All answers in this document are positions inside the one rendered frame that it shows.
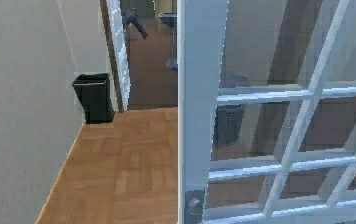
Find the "white glazed room door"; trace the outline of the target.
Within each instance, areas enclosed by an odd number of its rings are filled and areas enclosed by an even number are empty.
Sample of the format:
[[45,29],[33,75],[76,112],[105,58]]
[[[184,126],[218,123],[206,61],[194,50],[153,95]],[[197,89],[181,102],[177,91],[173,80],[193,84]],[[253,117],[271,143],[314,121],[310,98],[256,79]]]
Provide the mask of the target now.
[[177,46],[178,224],[191,190],[200,224],[356,224],[356,0],[178,0]]

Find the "grey mesh basket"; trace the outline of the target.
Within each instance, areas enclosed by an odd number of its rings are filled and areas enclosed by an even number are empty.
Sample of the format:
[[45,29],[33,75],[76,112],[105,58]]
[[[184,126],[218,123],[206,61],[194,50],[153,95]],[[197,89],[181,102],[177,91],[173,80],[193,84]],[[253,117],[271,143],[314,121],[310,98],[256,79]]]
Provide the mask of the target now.
[[216,109],[213,142],[217,145],[234,144],[240,133],[243,114],[243,105],[218,106]]

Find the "white panelled room door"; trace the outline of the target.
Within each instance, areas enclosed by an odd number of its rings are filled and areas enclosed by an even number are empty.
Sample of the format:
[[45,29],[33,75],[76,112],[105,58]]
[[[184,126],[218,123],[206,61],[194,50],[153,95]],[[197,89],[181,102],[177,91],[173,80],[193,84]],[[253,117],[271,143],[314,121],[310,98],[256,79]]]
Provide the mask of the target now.
[[127,60],[127,48],[125,41],[125,32],[123,19],[121,14],[120,0],[106,0],[109,22],[112,34],[112,43],[115,52],[115,60],[117,66],[117,76],[120,94],[118,97],[122,100],[122,108],[128,110],[128,102],[130,95],[130,76]]

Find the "black waste bin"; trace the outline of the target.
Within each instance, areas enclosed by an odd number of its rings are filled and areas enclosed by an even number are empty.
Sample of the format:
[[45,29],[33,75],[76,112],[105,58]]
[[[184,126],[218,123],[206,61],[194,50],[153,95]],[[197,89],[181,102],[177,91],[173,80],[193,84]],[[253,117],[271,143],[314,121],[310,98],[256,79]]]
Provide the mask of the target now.
[[80,74],[72,83],[87,124],[110,123],[115,112],[110,98],[108,73]]

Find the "grey round door knob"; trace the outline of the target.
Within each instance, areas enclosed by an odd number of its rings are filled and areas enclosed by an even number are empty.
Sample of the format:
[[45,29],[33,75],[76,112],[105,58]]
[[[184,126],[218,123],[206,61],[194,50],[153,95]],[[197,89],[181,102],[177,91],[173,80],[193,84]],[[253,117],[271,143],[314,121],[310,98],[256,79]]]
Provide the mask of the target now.
[[184,224],[200,224],[204,207],[203,190],[191,190],[185,193]]

